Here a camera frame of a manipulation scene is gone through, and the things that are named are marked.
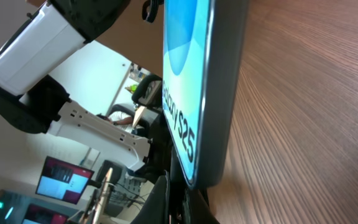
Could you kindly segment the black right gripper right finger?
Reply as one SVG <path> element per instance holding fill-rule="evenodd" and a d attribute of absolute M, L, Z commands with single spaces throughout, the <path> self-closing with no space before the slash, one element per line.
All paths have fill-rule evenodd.
<path fill-rule="evenodd" d="M 209 207 L 207 190 L 185 189 L 182 205 L 184 224 L 219 224 Z"/>

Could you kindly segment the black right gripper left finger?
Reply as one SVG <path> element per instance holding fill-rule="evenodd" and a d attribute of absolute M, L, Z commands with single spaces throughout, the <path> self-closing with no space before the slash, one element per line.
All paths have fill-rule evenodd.
<path fill-rule="evenodd" d="M 161 175 L 131 224 L 169 224 L 170 174 Z"/>

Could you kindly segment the blue screen smartphone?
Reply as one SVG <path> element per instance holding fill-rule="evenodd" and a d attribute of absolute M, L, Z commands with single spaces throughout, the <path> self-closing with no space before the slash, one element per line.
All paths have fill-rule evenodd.
<path fill-rule="evenodd" d="M 248 6 L 247 0 L 164 5 L 163 112 L 191 189 L 215 186 L 223 176 Z"/>

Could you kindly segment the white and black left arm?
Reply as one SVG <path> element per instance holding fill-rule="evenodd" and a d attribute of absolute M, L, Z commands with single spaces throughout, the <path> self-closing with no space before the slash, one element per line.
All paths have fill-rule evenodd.
<path fill-rule="evenodd" d="M 45 1 L 0 48 L 0 115 L 29 134 L 51 134 L 96 149 L 137 172 L 149 139 L 127 133 L 70 98 L 50 72 L 107 31 L 127 1 Z"/>

